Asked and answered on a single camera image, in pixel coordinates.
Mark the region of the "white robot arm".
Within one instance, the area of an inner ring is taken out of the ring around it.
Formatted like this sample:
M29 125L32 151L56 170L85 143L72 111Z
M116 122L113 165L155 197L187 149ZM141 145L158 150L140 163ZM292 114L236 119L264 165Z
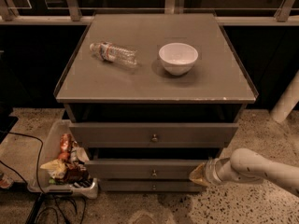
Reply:
M256 184L265 179L299 196L298 167L270 161L247 148L236 149L229 158L210 159L200 163L190 172L189 179L206 187L226 182Z

